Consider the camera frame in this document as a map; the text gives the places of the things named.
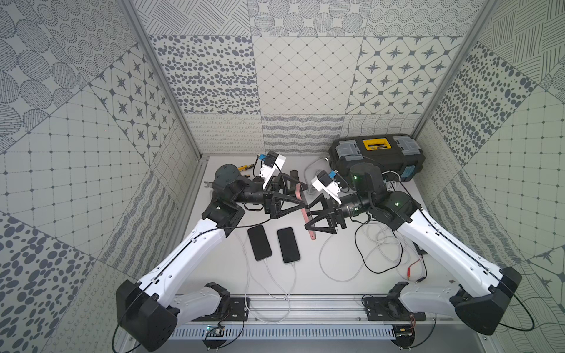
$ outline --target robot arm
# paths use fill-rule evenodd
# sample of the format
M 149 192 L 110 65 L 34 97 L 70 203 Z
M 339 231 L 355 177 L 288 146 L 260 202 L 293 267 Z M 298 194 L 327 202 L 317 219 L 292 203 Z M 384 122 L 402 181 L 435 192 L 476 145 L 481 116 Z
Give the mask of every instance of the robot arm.
M 324 180 L 323 173 L 316 180 Z M 322 202 L 323 210 L 316 212 L 306 229 L 335 233 L 337 224 L 346 227 L 346 218 L 369 213 L 373 219 L 417 243 L 459 282 L 452 286 L 399 282 L 393 290 L 408 311 L 458 316 L 473 330 L 493 334 L 521 282 L 521 275 L 511 267 L 500 268 L 461 243 L 409 194 L 387 191 L 377 166 L 359 162 L 351 166 L 348 174 L 349 185 L 357 193 L 341 197 L 339 203 L 333 198 L 318 197 L 308 207 Z M 326 184 L 321 189 L 332 190 L 332 185 Z M 329 227 L 315 226 L 323 218 Z

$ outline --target grid pattern tile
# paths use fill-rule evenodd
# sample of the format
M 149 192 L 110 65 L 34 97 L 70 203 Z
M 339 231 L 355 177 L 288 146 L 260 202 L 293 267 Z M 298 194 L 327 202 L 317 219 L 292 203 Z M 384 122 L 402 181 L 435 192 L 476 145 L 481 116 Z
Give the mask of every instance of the grid pattern tile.
M 536 88 L 465 166 L 525 254 L 565 245 L 565 103 Z

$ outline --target patterned wall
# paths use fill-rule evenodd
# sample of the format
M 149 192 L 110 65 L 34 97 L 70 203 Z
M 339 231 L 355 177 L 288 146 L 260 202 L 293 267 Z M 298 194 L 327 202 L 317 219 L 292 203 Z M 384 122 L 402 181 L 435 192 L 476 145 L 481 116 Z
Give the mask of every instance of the patterned wall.
M 484 0 L 134 1 L 207 153 L 412 133 Z
M 415 181 L 462 241 L 523 274 L 528 333 L 497 330 L 506 352 L 565 349 L 565 7 L 501 0 L 422 130 Z M 531 325 L 512 301 L 504 322 Z
M 154 73 L 114 0 L 1 2 L 0 351 L 111 351 L 197 163 Z

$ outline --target phone screen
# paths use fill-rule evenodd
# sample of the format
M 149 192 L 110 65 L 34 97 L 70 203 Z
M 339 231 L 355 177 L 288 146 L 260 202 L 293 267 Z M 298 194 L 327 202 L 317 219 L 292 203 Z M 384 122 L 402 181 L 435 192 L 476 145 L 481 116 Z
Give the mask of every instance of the phone screen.
M 265 234 L 265 229 L 262 225 L 249 228 L 247 233 L 249 234 L 249 241 L 251 242 L 255 260 L 260 261 L 273 254 L 271 245 L 269 245 L 269 240 Z
M 277 230 L 279 245 L 281 246 L 282 261 L 285 264 L 300 260 L 300 252 L 291 227 Z

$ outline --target dotted pattern tile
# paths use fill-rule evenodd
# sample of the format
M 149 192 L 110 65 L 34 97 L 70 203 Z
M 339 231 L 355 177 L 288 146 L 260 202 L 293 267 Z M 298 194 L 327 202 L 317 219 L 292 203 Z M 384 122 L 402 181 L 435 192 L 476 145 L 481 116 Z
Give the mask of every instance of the dotted pattern tile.
M 538 87 L 465 166 L 518 248 L 565 245 L 565 103 Z
M 423 113 L 462 40 L 462 37 L 364 38 L 347 113 Z
M 432 121 L 451 152 L 465 165 L 535 86 L 535 82 L 477 42 Z
M 2 349 L 36 353 L 64 321 L 94 258 L 0 214 Z
M 263 114 L 344 114 L 361 38 L 254 37 Z
M 111 352 L 116 289 L 125 280 L 137 279 L 96 262 L 42 352 Z
M 250 37 L 151 36 L 151 39 L 184 113 L 259 113 Z
M 371 0 L 249 0 L 252 36 L 362 37 Z
M 259 114 L 185 114 L 201 153 L 251 153 L 265 150 Z
M 0 155 L 0 208 L 96 256 L 148 169 L 85 87 Z
M 138 45 L 122 54 L 89 86 L 141 158 L 150 165 L 175 118 L 155 81 L 155 69 L 145 60 Z

